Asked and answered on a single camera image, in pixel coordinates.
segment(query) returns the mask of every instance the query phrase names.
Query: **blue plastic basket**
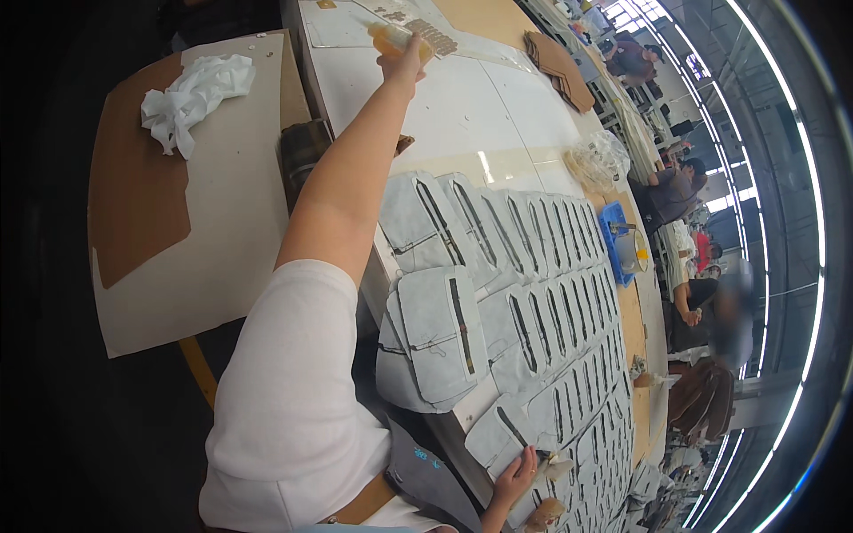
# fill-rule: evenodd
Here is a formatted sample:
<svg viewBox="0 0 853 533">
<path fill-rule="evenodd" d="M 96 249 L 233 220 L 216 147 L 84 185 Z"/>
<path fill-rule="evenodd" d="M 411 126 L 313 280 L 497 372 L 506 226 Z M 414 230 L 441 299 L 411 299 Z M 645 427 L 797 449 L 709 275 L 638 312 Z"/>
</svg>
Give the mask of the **blue plastic basket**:
<svg viewBox="0 0 853 533">
<path fill-rule="evenodd" d="M 626 223 L 625 211 L 622 210 L 622 204 L 613 202 L 604 206 L 601 214 L 598 216 L 598 225 L 601 226 L 601 233 L 604 235 L 604 243 L 607 245 L 607 255 L 610 256 L 610 266 L 613 268 L 613 277 L 617 283 L 621 283 L 623 287 L 627 287 L 634 280 L 634 274 L 625 274 L 622 271 L 622 264 L 619 262 L 619 257 L 616 255 L 616 237 L 628 233 L 626 228 L 619 228 L 618 233 L 614 235 L 610 232 L 610 223 Z"/>
</svg>

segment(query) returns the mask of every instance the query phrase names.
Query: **gray apron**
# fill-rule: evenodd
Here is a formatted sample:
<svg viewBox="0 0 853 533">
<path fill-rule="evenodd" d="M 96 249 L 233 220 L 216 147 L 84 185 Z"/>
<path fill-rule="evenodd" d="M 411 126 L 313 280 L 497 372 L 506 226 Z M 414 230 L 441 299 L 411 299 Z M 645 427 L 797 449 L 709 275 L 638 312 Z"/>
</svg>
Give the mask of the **gray apron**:
<svg viewBox="0 0 853 533">
<path fill-rule="evenodd" d="M 391 461 L 385 478 L 391 488 L 417 506 L 421 516 L 452 525 L 459 533 L 483 533 L 474 506 L 444 462 L 390 417 L 388 429 Z"/>
</svg>

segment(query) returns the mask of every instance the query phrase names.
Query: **hand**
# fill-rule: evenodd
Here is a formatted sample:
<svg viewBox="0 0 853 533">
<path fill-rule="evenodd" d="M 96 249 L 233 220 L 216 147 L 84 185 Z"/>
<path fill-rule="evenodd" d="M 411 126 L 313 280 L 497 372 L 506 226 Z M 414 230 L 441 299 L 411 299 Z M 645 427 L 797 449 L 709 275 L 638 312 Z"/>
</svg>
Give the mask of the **hand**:
<svg viewBox="0 0 853 533">
<path fill-rule="evenodd" d="M 537 472 L 536 449 L 528 446 L 509 463 L 501 477 L 495 481 L 495 493 L 491 497 L 492 505 L 505 506 L 509 509 L 533 483 Z"/>
<path fill-rule="evenodd" d="M 684 320 L 684 323 L 686 323 L 688 326 L 695 326 L 699 323 L 700 320 L 702 320 L 702 315 L 700 315 L 696 311 L 690 311 L 688 313 L 682 314 L 682 319 Z"/>
<path fill-rule="evenodd" d="M 421 35 L 416 32 L 409 40 L 409 46 L 406 47 L 403 55 L 380 55 L 376 58 L 376 64 L 382 67 L 385 83 L 396 84 L 404 90 L 411 91 L 410 100 L 415 97 L 415 84 L 426 76 L 418 55 L 422 42 Z"/>
</svg>

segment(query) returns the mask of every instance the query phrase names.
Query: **glue container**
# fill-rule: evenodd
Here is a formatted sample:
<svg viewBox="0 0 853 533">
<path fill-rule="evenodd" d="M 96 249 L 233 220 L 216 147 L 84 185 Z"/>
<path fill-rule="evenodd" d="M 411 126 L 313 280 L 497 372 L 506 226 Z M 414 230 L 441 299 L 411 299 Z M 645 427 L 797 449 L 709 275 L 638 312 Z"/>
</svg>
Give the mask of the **glue container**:
<svg viewBox="0 0 853 533">
<path fill-rule="evenodd" d="M 409 40 L 412 38 L 412 31 L 398 24 L 382 24 L 374 22 L 368 26 L 368 35 L 374 38 L 374 48 L 379 50 L 383 55 L 403 55 Z M 421 47 L 418 50 L 418 56 L 421 58 L 421 65 L 426 65 L 427 61 L 431 60 L 435 55 L 435 50 L 426 41 L 421 42 Z"/>
</svg>

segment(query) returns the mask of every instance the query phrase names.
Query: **white t-shirt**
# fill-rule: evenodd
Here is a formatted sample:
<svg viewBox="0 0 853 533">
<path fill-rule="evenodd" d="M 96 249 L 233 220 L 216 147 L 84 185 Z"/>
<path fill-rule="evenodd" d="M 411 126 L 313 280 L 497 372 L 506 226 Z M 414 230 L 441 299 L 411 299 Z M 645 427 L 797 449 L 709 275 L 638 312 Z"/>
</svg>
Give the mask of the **white t-shirt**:
<svg viewBox="0 0 853 533">
<path fill-rule="evenodd" d="M 357 289 L 343 270 L 282 265 L 246 318 L 207 437 L 205 524 L 260 533 L 315 524 L 389 461 L 391 436 L 356 401 Z M 364 525 L 440 525 L 396 496 Z"/>
</svg>

